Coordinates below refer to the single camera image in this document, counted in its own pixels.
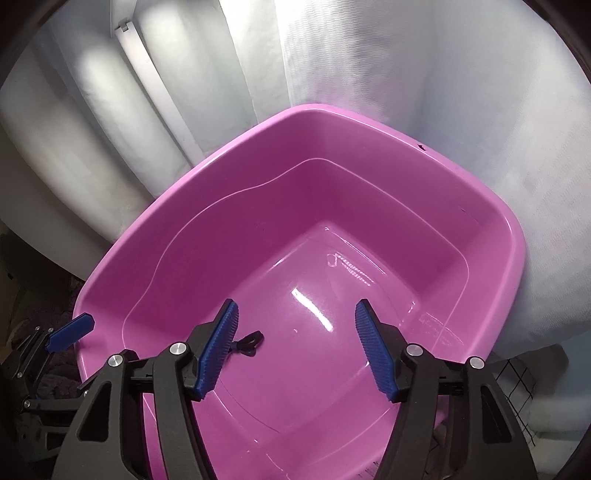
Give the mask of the pink plastic bin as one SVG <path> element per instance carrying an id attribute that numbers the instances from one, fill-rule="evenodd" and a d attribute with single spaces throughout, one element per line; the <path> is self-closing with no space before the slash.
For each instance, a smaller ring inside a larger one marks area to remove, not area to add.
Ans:
<path id="1" fill-rule="evenodd" d="M 123 349 L 151 357 L 226 299 L 233 354 L 194 407 L 221 479 L 359 479 L 398 414 L 356 334 L 355 307 L 434 356 L 487 357 L 513 304 L 525 239 L 459 165 L 362 115 L 292 107 L 232 140 L 151 204 L 84 284 L 83 377 Z"/>

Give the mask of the white sheer curtain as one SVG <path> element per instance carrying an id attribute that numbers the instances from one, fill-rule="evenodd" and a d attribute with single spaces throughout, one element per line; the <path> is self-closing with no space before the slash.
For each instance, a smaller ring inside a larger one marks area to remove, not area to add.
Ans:
<path id="1" fill-rule="evenodd" d="M 493 189 L 528 263 L 497 354 L 529 425 L 590 422 L 590 83 L 522 1 L 69 1 L 1 84 L 1 219 L 86 276 L 189 168 L 281 110 L 396 128 Z"/>

